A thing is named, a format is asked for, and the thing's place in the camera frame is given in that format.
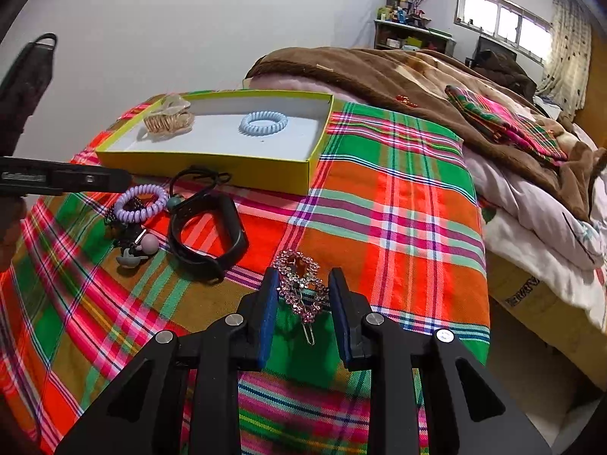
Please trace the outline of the left hand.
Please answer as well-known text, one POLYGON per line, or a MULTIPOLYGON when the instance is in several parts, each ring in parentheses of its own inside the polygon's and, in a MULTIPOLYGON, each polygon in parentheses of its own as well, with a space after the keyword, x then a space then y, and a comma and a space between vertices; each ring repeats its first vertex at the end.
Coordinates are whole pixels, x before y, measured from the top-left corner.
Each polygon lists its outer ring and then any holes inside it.
POLYGON ((20 223, 26 215, 26 201, 22 197, 1 199, 1 272, 9 268, 16 253, 17 241, 22 235, 20 223))

